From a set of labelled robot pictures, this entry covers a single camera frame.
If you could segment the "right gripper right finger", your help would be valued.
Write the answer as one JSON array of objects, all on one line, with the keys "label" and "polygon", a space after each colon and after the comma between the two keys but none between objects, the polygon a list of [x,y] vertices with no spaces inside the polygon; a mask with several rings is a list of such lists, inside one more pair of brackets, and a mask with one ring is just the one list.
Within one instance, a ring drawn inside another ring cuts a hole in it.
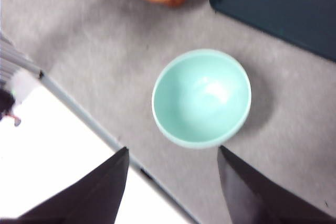
[{"label": "right gripper right finger", "polygon": [[232,223],[335,223],[224,146],[218,148],[217,163]]}]

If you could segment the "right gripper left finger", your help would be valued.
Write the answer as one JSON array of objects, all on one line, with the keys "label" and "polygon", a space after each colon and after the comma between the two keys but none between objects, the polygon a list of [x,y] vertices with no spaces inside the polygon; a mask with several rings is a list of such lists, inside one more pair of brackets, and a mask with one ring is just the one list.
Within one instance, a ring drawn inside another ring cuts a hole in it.
[{"label": "right gripper left finger", "polygon": [[18,218],[1,223],[114,223],[124,194],[129,150],[113,156],[82,179]]}]

